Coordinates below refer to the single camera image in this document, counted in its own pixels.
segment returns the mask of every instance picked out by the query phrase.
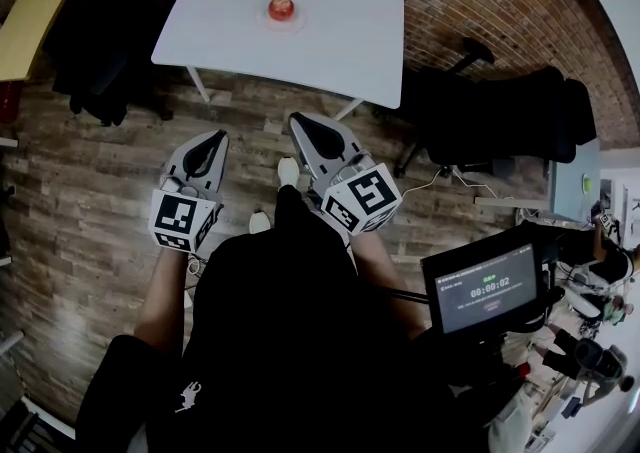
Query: display screen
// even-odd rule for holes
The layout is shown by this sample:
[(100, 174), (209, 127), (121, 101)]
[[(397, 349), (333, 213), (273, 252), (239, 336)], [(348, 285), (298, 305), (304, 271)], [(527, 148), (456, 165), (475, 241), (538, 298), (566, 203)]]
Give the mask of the display screen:
[(531, 245), (436, 279), (445, 333), (490, 320), (535, 300)]

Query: white table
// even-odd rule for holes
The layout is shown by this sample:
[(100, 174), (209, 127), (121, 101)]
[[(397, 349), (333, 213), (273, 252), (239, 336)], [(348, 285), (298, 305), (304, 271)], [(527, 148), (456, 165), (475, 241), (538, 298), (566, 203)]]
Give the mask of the white table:
[[(551, 162), (549, 190), (546, 199), (493, 199), (476, 197), (476, 204), (507, 208), (527, 208), (549, 211), (556, 218), (587, 222), (591, 207), (600, 200), (600, 141), (596, 138), (576, 147), (571, 163)], [(584, 179), (591, 180), (588, 192)]]
[(177, 0), (151, 57), (196, 68), (250, 74), (354, 98), (400, 105), (404, 0), (292, 0), (297, 31), (273, 29), (271, 0)]

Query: sneaker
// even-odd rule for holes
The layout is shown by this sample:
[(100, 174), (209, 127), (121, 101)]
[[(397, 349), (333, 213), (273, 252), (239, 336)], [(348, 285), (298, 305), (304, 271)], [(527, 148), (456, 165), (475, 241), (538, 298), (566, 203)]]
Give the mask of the sneaker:
[(269, 229), (271, 229), (271, 222), (269, 222), (269, 217), (266, 213), (259, 211), (251, 215), (251, 219), (249, 220), (250, 234), (258, 234), (263, 231), (268, 231)]
[(282, 158), (278, 163), (278, 176), (280, 177), (280, 188), (291, 185), (294, 188), (300, 178), (298, 163), (293, 158)]

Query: small monitor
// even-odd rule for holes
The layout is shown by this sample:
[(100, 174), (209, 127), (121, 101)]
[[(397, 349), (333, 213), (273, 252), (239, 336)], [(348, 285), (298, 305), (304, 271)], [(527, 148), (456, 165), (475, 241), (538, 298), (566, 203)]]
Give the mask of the small monitor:
[(503, 332), (533, 318), (544, 292), (534, 244), (515, 228), (422, 260), (434, 327)]
[(517, 309), (537, 295), (533, 246), (436, 279), (444, 333)]

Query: desk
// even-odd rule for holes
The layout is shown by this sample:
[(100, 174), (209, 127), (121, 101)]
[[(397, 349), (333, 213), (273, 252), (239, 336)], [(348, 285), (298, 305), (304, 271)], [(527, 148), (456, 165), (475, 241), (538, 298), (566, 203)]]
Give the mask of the desk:
[[(571, 163), (551, 162), (546, 199), (493, 199), (476, 197), (484, 206), (528, 208), (549, 211), (557, 218), (584, 223), (591, 218), (591, 207), (600, 200), (600, 141), (596, 138), (576, 148)], [(591, 190), (583, 192), (584, 176), (591, 179)]]
[(26, 80), (66, 0), (16, 0), (0, 29), (0, 81)]
[(249, 74), (400, 106), (404, 0), (292, 0), (296, 29), (274, 29), (271, 0), (177, 0), (151, 60)]

